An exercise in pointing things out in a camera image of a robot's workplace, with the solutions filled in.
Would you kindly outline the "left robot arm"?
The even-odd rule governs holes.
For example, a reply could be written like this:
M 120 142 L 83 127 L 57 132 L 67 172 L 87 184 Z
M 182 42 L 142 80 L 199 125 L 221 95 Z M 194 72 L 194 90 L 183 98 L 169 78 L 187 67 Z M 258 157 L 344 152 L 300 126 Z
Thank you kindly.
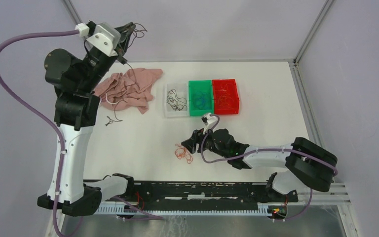
M 135 28 L 133 22 L 115 28 L 107 23 L 81 23 L 76 29 L 91 45 L 83 59 L 61 48 L 47 55 L 45 80 L 55 88 L 54 121 L 60 135 L 52 182 L 47 193 L 38 198 L 40 207 L 60 209 L 73 217 L 90 216 L 113 196 L 125 201 L 135 196 L 135 187 L 119 175 L 94 184 L 83 179 L 88 142 L 101 101 L 95 87 L 115 62 L 126 63 L 124 55 Z

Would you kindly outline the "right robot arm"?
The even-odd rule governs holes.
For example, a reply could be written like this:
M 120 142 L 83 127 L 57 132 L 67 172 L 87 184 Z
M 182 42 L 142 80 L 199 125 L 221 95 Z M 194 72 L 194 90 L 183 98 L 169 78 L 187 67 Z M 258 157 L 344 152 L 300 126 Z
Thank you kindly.
M 205 163 L 212 163 L 204 156 L 204 151 L 210 151 L 219 156 L 214 162 L 226 161 L 239 170 L 284 168 L 284 172 L 272 174 L 267 181 L 265 195 L 271 201 L 279 201 L 289 192 L 304 187 L 328 192 L 338 174 L 337 157 L 303 137 L 281 146 L 256 147 L 237 142 L 227 129 L 200 129 L 193 131 L 181 145 L 190 154 L 199 153 Z

